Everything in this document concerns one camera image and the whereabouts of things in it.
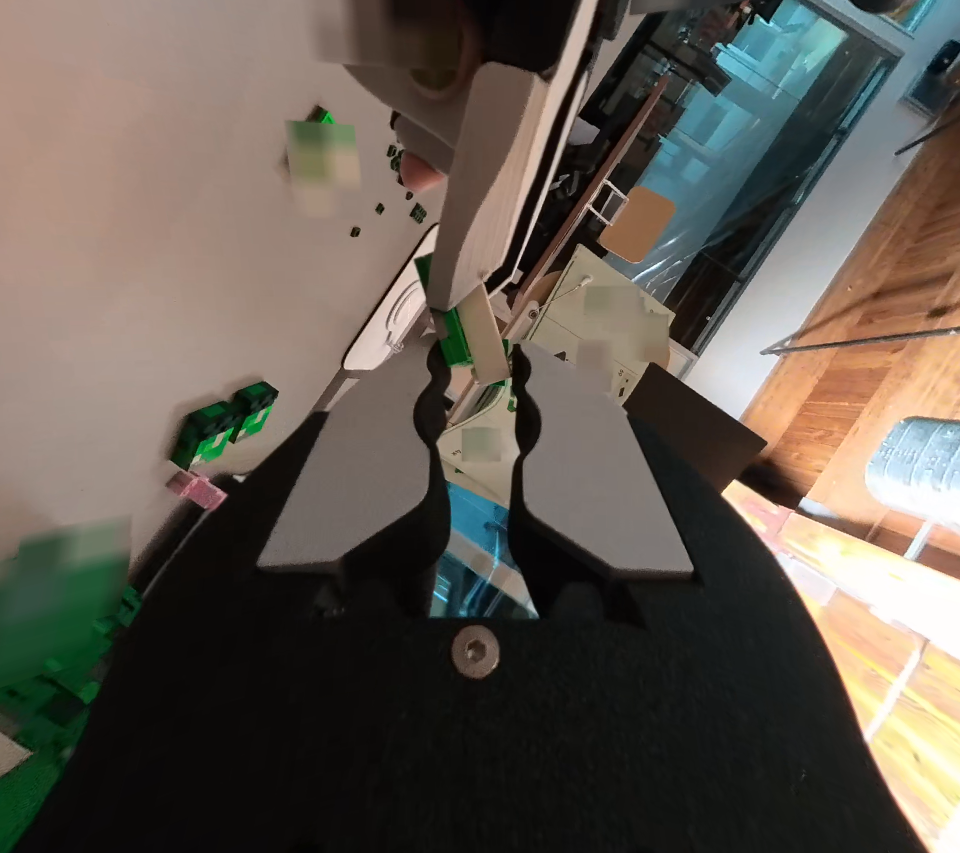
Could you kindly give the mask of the dark green lego assembly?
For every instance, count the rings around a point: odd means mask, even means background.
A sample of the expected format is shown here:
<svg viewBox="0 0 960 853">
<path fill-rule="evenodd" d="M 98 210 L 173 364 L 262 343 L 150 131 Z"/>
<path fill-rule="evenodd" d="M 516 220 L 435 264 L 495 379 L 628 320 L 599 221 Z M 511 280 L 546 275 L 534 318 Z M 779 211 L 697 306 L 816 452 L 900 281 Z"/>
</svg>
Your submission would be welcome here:
<svg viewBox="0 0 960 853">
<path fill-rule="evenodd" d="M 218 460 L 229 445 L 259 434 L 280 395 L 261 380 L 236 390 L 231 397 L 188 413 L 171 447 L 169 460 L 191 471 Z"/>
</svg>

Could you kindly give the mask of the heap of green lego pieces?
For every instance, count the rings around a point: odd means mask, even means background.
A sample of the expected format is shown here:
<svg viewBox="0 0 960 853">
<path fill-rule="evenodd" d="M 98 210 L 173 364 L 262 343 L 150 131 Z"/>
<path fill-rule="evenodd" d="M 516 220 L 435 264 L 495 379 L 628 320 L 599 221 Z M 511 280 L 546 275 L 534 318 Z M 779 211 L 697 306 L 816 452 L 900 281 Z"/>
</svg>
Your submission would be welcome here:
<svg viewBox="0 0 960 853">
<path fill-rule="evenodd" d="M 141 605 L 141 593 L 126 585 L 118 610 L 93 623 L 87 646 L 71 659 L 50 659 L 40 674 L 2 688 L 2 734 L 28 753 L 2 775 L 3 852 L 16 848 L 61 779 L 102 689 L 114 647 Z"/>
</svg>

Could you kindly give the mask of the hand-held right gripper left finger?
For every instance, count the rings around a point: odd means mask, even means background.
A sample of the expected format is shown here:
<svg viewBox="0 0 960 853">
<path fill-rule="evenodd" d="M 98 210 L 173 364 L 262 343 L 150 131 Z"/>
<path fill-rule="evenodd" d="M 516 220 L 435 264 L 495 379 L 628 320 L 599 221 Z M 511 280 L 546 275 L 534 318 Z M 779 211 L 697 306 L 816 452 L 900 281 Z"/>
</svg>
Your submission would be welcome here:
<svg viewBox="0 0 960 853">
<path fill-rule="evenodd" d="M 427 617 L 450 542 L 438 449 L 450 368 L 438 341 L 385 361 L 327 415 L 257 568 L 318 574 L 350 605 L 368 587 Z"/>
</svg>

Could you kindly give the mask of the lego instruction booklet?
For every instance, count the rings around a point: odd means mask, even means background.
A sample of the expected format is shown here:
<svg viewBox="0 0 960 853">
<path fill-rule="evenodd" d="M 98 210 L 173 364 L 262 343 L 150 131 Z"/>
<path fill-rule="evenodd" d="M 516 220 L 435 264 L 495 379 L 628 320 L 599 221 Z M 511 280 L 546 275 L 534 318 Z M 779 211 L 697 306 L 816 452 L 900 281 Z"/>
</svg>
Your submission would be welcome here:
<svg viewBox="0 0 960 853">
<path fill-rule="evenodd" d="M 623 405 L 652 364 L 670 367 L 673 313 L 588 247 L 577 244 L 556 283 L 537 282 L 511 326 L 508 352 L 534 344 L 570 365 L 586 360 L 587 379 Z M 470 387 L 438 441 L 446 479 L 507 507 L 516 398 L 510 379 Z"/>
</svg>

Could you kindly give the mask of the dark brown panel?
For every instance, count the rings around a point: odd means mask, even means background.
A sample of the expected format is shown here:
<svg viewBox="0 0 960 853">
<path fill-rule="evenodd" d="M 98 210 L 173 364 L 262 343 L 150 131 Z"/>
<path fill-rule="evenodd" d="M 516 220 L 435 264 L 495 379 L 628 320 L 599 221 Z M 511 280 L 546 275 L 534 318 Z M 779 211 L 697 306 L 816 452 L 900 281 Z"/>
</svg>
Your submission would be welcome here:
<svg viewBox="0 0 960 853">
<path fill-rule="evenodd" d="M 624 409 L 646 424 L 718 493 L 758 458 L 767 442 L 656 363 L 647 364 Z"/>
</svg>

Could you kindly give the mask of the person's left hand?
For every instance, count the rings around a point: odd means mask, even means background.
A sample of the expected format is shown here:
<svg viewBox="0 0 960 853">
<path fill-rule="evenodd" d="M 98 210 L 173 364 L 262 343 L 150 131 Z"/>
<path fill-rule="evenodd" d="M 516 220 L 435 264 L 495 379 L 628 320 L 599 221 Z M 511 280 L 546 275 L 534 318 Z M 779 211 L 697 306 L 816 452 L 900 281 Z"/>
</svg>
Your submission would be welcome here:
<svg viewBox="0 0 960 853">
<path fill-rule="evenodd" d="M 426 192 L 440 185 L 448 176 L 407 148 L 399 155 L 397 173 L 398 182 L 407 192 L 413 195 Z"/>
</svg>

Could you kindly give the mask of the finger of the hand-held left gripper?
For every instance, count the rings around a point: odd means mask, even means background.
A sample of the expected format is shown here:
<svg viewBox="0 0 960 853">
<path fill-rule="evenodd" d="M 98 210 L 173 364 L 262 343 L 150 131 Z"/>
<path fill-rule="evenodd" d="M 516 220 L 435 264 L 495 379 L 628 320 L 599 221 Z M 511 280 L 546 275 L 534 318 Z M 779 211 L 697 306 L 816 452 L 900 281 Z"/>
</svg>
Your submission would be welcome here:
<svg viewBox="0 0 960 853">
<path fill-rule="evenodd" d="M 581 108 L 589 85 L 590 77 L 588 75 L 577 75 L 560 104 L 558 115 L 546 139 L 532 185 L 520 210 L 506 259 L 486 279 L 487 293 L 497 293 L 513 281 L 512 278 L 520 266 L 524 251 L 530 242 L 534 227 L 545 204 L 550 184 L 553 182 L 564 148 L 570 138 L 573 122 Z"/>
<path fill-rule="evenodd" d="M 548 84 L 487 62 L 474 75 L 431 261 L 431 310 L 459 305 L 506 260 L 548 135 Z"/>
</svg>

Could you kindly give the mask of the wooden seat chair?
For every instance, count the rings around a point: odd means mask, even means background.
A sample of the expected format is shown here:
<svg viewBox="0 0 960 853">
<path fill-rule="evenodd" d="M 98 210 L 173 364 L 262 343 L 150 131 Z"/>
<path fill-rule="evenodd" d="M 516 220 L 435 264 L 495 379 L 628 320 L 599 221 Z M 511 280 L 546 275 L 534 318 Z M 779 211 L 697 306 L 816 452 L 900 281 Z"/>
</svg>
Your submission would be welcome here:
<svg viewBox="0 0 960 853">
<path fill-rule="evenodd" d="M 675 203 L 648 187 L 636 185 L 624 193 L 603 180 L 586 193 L 584 212 L 602 229 L 587 230 L 578 241 L 597 257 L 612 254 L 628 264 L 639 264 L 654 248 L 676 212 Z"/>
</svg>

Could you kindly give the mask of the grey ribbed cylinder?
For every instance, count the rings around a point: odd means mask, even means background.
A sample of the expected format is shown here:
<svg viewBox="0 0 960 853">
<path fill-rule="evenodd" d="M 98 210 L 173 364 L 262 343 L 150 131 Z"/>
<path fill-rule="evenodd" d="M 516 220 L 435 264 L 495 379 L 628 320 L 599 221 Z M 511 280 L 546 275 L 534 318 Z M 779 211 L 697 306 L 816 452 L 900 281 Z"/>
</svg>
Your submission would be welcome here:
<svg viewBox="0 0 960 853">
<path fill-rule="evenodd" d="M 870 496 L 891 511 L 959 531 L 959 422 L 897 422 L 865 469 Z"/>
</svg>

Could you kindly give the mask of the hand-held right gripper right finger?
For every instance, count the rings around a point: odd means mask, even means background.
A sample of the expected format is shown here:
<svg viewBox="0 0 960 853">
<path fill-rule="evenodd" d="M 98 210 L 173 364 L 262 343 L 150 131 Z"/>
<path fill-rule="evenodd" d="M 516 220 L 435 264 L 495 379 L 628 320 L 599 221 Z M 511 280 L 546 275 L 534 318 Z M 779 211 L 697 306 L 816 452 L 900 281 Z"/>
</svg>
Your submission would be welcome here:
<svg viewBox="0 0 960 853">
<path fill-rule="evenodd" d="M 626 413 L 537 344 L 512 353 L 509 549 L 536 616 L 637 620 L 637 585 L 694 564 Z"/>
</svg>

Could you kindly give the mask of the pink lego brick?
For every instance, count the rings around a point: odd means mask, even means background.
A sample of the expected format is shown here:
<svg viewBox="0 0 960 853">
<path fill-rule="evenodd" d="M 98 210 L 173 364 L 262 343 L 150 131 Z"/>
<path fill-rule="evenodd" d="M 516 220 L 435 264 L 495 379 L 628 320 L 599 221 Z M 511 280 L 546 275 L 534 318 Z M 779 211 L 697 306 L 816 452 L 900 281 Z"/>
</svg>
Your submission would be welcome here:
<svg viewBox="0 0 960 853">
<path fill-rule="evenodd" d="M 189 501 L 203 511 L 215 511 L 229 494 L 208 476 L 179 469 L 165 483 L 178 498 Z"/>
</svg>

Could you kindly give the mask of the white rounded tray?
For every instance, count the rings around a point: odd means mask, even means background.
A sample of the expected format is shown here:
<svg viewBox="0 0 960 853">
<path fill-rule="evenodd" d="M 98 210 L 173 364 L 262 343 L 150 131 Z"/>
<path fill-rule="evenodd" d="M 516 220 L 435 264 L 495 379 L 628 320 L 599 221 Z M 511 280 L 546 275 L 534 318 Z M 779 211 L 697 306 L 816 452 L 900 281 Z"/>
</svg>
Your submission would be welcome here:
<svg viewBox="0 0 960 853">
<path fill-rule="evenodd" d="M 360 373 L 372 371 L 402 350 L 407 333 L 426 308 L 426 293 L 416 259 L 433 253 L 438 228 L 434 224 L 426 231 L 390 282 L 343 355 L 343 370 Z"/>
</svg>

